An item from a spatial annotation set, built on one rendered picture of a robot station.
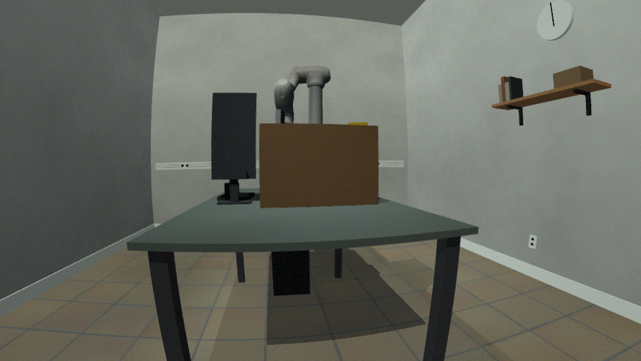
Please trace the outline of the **brown wooden chest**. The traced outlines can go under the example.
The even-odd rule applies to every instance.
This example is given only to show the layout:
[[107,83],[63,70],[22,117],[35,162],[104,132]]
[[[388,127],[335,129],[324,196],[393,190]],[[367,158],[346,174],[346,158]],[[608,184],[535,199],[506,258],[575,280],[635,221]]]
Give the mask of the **brown wooden chest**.
[[376,125],[259,123],[260,208],[379,204]]

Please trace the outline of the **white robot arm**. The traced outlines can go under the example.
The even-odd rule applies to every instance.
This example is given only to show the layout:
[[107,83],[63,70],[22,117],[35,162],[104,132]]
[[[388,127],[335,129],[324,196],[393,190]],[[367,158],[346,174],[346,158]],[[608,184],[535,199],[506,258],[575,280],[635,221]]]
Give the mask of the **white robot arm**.
[[[285,123],[294,121],[294,91],[298,84],[306,83],[309,89],[308,123],[323,124],[322,88],[330,81],[330,70],[322,66],[292,67],[274,87],[275,109],[285,111]],[[293,91],[293,86],[294,91]]]

